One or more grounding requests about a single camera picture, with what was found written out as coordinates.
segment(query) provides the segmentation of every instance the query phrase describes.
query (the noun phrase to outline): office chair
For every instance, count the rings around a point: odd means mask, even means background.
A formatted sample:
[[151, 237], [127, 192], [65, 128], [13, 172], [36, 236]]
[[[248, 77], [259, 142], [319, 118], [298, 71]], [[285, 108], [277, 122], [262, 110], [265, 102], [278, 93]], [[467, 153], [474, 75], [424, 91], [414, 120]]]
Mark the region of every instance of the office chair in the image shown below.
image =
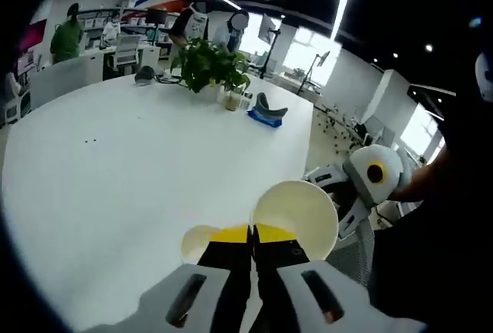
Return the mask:
[[139, 42], [141, 35], [123, 35], [118, 38], [115, 54], [110, 58], [110, 67], [124, 75], [131, 73], [131, 66], [139, 64]]
[[29, 112], [29, 106], [25, 106], [25, 109], [27, 108], [27, 110], [22, 113], [22, 104], [25, 104], [23, 102], [27, 102], [29, 98], [29, 91], [26, 90], [22, 92], [22, 87], [15, 80], [14, 74], [9, 72], [5, 77], [5, 124], [15, 123]]

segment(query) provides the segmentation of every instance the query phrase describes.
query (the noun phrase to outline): plant pot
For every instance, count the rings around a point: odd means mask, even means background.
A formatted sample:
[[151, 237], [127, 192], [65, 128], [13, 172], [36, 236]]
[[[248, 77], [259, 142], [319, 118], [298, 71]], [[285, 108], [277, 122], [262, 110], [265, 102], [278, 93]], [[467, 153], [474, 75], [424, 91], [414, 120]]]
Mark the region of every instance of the plant pot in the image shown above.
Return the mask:
[[204, 102], [216, 103], [220, 90], [221, 87], [219, 85], [208, 85], [205, 88], [202, 88], [202, 90], [200, 90], [196, 95]]

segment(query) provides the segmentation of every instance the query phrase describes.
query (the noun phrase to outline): potted plant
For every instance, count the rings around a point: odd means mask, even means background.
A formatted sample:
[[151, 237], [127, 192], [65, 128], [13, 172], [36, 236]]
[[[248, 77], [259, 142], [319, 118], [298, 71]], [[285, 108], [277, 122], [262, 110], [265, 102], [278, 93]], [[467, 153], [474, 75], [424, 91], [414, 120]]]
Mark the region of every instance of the potted plant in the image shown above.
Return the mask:
[[193, 39], [178, 52], [171, 71], [180, 67], [188, 89], [204, 93], [204, 88], [212, 88], [217, 99], [220, 86], [227, 92], [242, 85], [248, 87], [250, 79], [239, 70], [245, 66], [247, 59], [241, 53], [228, 53], [207, 40]]

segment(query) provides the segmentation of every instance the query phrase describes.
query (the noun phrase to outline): table surface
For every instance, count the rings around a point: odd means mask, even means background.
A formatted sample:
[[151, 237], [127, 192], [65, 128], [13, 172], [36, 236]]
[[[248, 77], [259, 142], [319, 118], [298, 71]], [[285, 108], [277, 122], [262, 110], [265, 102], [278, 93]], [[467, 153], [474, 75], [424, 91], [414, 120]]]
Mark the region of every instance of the table surface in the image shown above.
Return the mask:
[[[143, 49], [148, 49], [148, 48], [157, 48], [159, 49], [158, 46], [154, 46], [154, 45], [150, 45], [150, 44], [146, 44], [146, 43], [139, 43], [139, 47], [137, 48], [138, 50], [143, 50]], [[91, 48], [91, 49], [86, 49], [84, 51], [84, 53], [82, 54], [82, 56], [92, 56], [94, 54], [98, 54], [98, 53], [104, 53], [104, 54], [109, 54], [109, 53], [114, 53], [116, 51], [116, 45], [111, 45], [111, 46], [107, 46], [106, 48], [104, 49], [100, 49], [100, 48]]]
[[12, 126], [2, 194], [27, 271], [74, 329], [115, 323], [181, 264], [191, 227], [249, 222], [260, 195], [305, 169], [313, 105], [250, 77], [279, 129], [177, 85], [124, 76]]

